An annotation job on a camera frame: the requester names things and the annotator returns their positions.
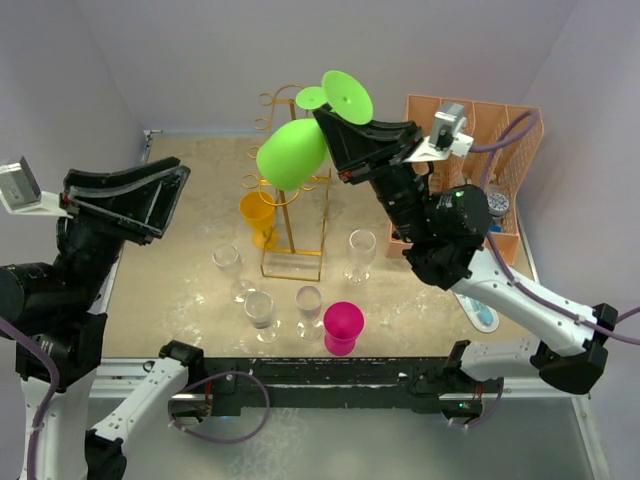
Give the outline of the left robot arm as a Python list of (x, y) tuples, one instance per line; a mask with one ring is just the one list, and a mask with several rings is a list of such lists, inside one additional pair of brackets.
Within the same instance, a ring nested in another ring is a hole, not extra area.
[(115, 173), (71, 170), (56, 194), (39, 187), (25, 159), (2, 165), (6, 211), (53, 217), (58, 250), (52, 263), (1, 270), (1, 334), (16, 344), (26, 406), (23, 478), (122, 478), (145, 423), (180, 390), (204, 384), (203, 351), (171, 341), (114, 412), (86, 423), (107, 323), (103, 289), (126, 242), (164, 235), (189, 174), (175, 157)]

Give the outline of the small green wine glass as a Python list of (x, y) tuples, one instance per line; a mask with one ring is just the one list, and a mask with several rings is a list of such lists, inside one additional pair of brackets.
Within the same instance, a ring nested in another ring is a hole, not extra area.
[(347, 122), (366, 125), (373, 120), (373, 101), (364, 86), (351, 75), (330, 70), (323, 75), (321, 86), (331, 108)]

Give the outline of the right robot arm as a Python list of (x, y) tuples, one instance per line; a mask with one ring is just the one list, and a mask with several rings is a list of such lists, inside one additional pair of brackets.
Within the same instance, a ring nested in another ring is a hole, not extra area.
[(467, 152), (493, 153), (507, 146), (475, 145), (463, 134), (464, 108), (437, 113), (430, 136), (413, 121), (356, 125), (329, 105), (313, 116), (327, 141), (340, 179), (370, 183), (420, 281), (477, 300), (531, 332), (506, 343), (459, 341), (445, 366), (446, 383), (467, 391), (500, 377), (539, 377), (574, 395), (588, 393), (602, 376), (618, 316), (602, 303), (570, 301), (511, 269), (490, 235), (492, 217), (484, 190), (466, 184), (432, 193), (412, 162)]

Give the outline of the large green wine glass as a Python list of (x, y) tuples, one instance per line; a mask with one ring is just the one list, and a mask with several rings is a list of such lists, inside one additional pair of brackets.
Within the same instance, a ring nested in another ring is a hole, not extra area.
[(280, 190), (300, 188), (322, 166), (328, 147), (317, 120), (311, 116), (281, 126), (260, 147), (260, 174)]

